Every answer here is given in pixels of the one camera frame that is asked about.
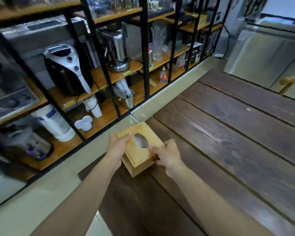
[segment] black metal frame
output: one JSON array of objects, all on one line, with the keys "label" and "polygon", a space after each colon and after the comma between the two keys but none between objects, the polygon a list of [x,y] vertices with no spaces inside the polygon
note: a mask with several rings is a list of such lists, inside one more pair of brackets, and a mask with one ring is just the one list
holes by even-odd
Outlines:
[{"label": "black metal frame", "polygon": [[[92,45],[91,46],[92,46],[92,48],[95,47],[95,50],[97,51],[98,58],[99,58],[101,66],[102,66],[102,71],[103,71],[105,79],[107,81],[108,89],[109,89],[109,92],[111,94],[111,98],[113,100],[114,107],[115,107],[117,115],[118,115],[118,118],[114,122],[108,124],[102,130],[96,132],[90,138],[85,139],[84,136],[79,132],[79,130],[76,129],[75,126],[71,123],[71,121],[67,118],[66,114],[61,109],[61,107],[58,105],[58,103],[52,98],[52,96],[48,93],[48,91],[43,87],[43,85],[40,83],[39,79],[35,76],[35,74],[31,71],[31,69],[26,65],[26,63],[21,59],[19,54],[14,50],[14,48],[11,46],[9,41],[6,40],[4,38],[4,36],[1,34],[1,32],[0,32],[0,43],[8,50],[9,54],[16,61],[16,63],[18,63],[20,65],[20,67],[24,70],[24,72],[28,75],[28,77],[30,77],[35,82],[37,87],[43,92],[43,94],[46,96],[46,98],[48,100],[48,103],[51,103],[51,104],[53,104],[55,106],[55,108],[59,111],[61,116],[70,124],[70,126],[75,130],[77,135],[82,139],[82,143],[80,145],[75,147],[73,150],[71,150],[69,153],[67,153],[63,157],[61,157],[59,160],[54,162],[49,167],[45,168],[43,171],[39,171],[39,173],[35,177],[33,177],[31,180],[29,180],[29,182],[27,183],[27,185],[25,187],[29,186],[35,180],[37,180],[38,178],[43,176],[45,173],[47,173],[48,171],[50,171],[51,169],[53,169],[54,167],[59,165],[61,162],[63,162],[65,159],[67,159],[69,156],[71,156],[72,154],[77,152],[83,146],[85,146],[86,144],[88,144],[89,142],[94,140],[96,137],[98,137],[100,134],[105,132],[111,126],[115,125],[116,123],[118,123],[119,121],[121,121],[122,119],[127,117],[129,114],[131,114],[131,112],[134,109],[139,107],[141,104],[145,103],[149,98],[151,98],[151,97],[155,96],[156,94],[158,94],[160,91],[165,89],[169,84],[173,83],[174,81],[179,79],[181,76],[185,75],[187,73],[187,71],[189,71],[190,69],[194,68],[195,66],[197,66],[198,64],[201,63],[202,57],[203,57],[203,52],[204,52],[204,50],[205,50],[205,48],[206,48],[206,46],[208,44],[208,37],[209,37],[209,35],[211,34],[211,31],[212,31],[213,21],[215,19],[217,8],[218,8],[218,5],[220,3],[220,0],[218,0],[217,5],[216,5],[216,7],[214,9],[213,19],[212,19],[212,22],[210,23],[209,30],[207,32],[207,38],[206,38],[204,47],[202,49],[200,62],[198,64],[194,65],[192,68],[189,68],[189,63],[190,63],[190,59],[191,59],[191,56],[192,56],[192,50],[189,51],[186,71],[183,72],[176,79],[172,80],[171,77],[172,77],[173,60],[174,60],[174,54],[175,54],[175,43],[176,43],[176,38],[177,38],[177,31],[178,31],[178,28],[179,28],[179,25],[178,25],[179,11],[180,11],[181,6],[182,6],[182,0],[178,0],[177,3],[176,3],[176,11],[175,11],[175,20],[174,20],[174,25],[173,25],[173,32],[172,32],[172,35],[171,35],[171,38],[172,38],[172,50],[171,50],[171,56],[170,56],[170,62],[169,62],[170,66],[169,66],[168,83],[166,85],[164,85],[162,88],[160,88],[158,91],[156,91],[155,93],[150,95],[150,92],[149,92],[149,75],[150,75],[150,72],[149,72],[149,67],[148,67],[148,43],[149,43],[149,36],[151,36],[149,34],[151,22],[150,23],[148,22],[146,0],[139,0],[139,1],[140,1],[140,6],[142,7],[141,12],[133,13],[133,14],[130,14],[130,15],[127,15],[127,16],[124,16],[124,17],[120,17],[120,18],[117,18],[117,19],[105,21],[105,22],[98,23],[98,24],[95,24],[92,17],[91,17],[90,9],[89,9],[89,7],[87,5],[87,0],[81,0],[81,5],[78,5],[78,6],[73,6],[73,7],[67,7],[67,8],[47,11],[47,12],[43,12],[43,13],[40,13],[40,14],[34,14],[34,15],[30,15],[30,16],[25,16],[25,17],[22,17],[22,18],[19,18],[19,19],[13,19],[13,20],[0,22],[0,28],[2,28],[2,27],[8,27],[8,26],[13,25],[13,24],[20,24],[20,23],[23,23],[23,22],[30,22],[30,21],[34,21],[34,20],[37,20],[37,19],[49,18],[49,17],[58,16],[58,15],[64,15],[65,18],[66,18],[66,21],[68,23],[67,27],[69,29],[69,32],[70,32],[70,34],[72,35],[72,37],[73,37],[73,39],[75,41],[75,46],[79,48],[79,47],[82,47],[82,44],[79,41],[78,35],[77,35],[76,31],[75,31],[74,25],[72,24],[71,18],[73,17],[73,12],[83,10],[84,13],[85,13],[85,16],[86,16],[87,23],[88,23],[89,28],[90,28],[90,35],[89,36],[90,36],[90,39],[92,40],[92,42],[94,44],[94,46],[92,46]],[[193,6],[193,10],[194,10],[195,7],[196,7],[197,0],[193,0],[193,2],[194,2],[194,6]],[[230,6],[231,6],[231,2],[232,2],[232,0],[230,0],[230,3],[228,5],[225,17],[223,19],[223,24],[226,21],[226,18],[227,18],[227,15],[228,15],[228,12],[229,12],[229,9],[230,9]],[[198,26],[198,23],[199,23],[199,19],[201,17],[201,11],[202,11],[202,7],[203,7],[203,3],[204,3],[204,0],[200,0],[199,11],[198,11],[199,16],[196,19],[194,31],[192,33],[191,46],[193,46],[193,44],[195,42],[195,37],[196,37],[196,34],[197,34],[197,26]],[[140,23],[137,23],[137,22],[131,20],[134,16],[138,16],[138,15],[140,15]],[[127,23],[130,23],[130,24],[139,26],[141,28],[142,59],[143,59],[143,80],[144,80],[144,91],[145,91],[145,100],[143,100],[141,103],[137,104],[132,109],[128,110],[126,113],[124,113],[122,115],[120,114],[118,104],[116,103],[116,100],[115,100],[115,95],[114,95],[114,92],[113,92],[113,89],[112,89],[112,83],[111,83],[111,80],[110,80],[109,71],[108,71],[108,69],[106,67],[106,59],[105,59],[104,53],[103,53],[104,50],[101,48],[102,45],[100,44],[99,39],[98,39],[97,34],[96,34],[96,28],[99,28],[99,27],[102,27],[102,26],[105,26],[105,25],[108,25],[110,23],[114,23],[114,22],[117,22],[117,21],[121,21],[121,20],[123,20],[123,21],[125,21]],[[218,38],[216,39],[214,50],[216,48],[216,44],[217,44],[218,39],[220,37],[221,31],[222,31],[222,28],[220,29]]]}]

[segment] hand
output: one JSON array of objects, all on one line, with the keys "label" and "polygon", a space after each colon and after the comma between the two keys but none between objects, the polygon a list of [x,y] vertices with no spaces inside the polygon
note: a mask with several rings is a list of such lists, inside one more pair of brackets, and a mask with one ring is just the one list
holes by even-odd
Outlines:
[{"label": "hand", "polygon": [[158,155],[159,160],[156,160],[155,163],[165,166],[166,174],[173,178],[173,172],[184,163],[180,158],[180,152],[174,139],[170,139],[164,142],[164,144],[165,146],[162,147],[149,146],[148,149],[150,152]]},{"label": "hand", "polygon": [[106,156],[111,158],[111,161],[116,164],[116,169],[121,166],[121,157],[126,149],[127,141],[132,137],[133,133],[128,133],[118,139],[115,134],[109,134],[108,150]]}]

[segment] silver juicer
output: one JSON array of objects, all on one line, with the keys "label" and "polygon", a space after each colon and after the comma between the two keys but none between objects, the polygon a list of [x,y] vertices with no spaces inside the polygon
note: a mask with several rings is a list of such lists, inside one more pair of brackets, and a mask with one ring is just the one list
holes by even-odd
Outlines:
[{"label": "silver juicer", "polygon": [[131,59],[126,56],[126,27],[116,23],[97,29],[97,33],[104,44],[105,57],[108,55],[108,69],[112,72],[129,69]]}]

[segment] person's right hand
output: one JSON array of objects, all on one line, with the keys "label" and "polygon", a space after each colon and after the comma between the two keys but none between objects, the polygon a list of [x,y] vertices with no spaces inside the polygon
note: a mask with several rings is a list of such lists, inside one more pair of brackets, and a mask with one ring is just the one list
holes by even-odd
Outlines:
[{"label": "person's right hand", "polygon": [[183,165],[183,162],[174,139],[170,139],[164,142],[164,144],[165,146],[162,147],[149,146],[148,149],[150,152],[158,155],[159,160],[156,160],[155,163],[165,166],[166,174],[172,178],[174,171]]}]

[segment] forearm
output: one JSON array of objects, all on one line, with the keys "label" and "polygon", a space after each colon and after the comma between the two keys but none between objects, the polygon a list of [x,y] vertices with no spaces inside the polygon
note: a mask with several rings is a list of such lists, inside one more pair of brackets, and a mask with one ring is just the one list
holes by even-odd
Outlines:
[{"label": "forearm", "polygon": [[106,155],[82,183],[32,233],[84,236],[118,166]]},{"label": "forearm", "polygon": [[208,235],[273,235],[255,219],[231,206],[184,164],[173,172],[173,179]]}]

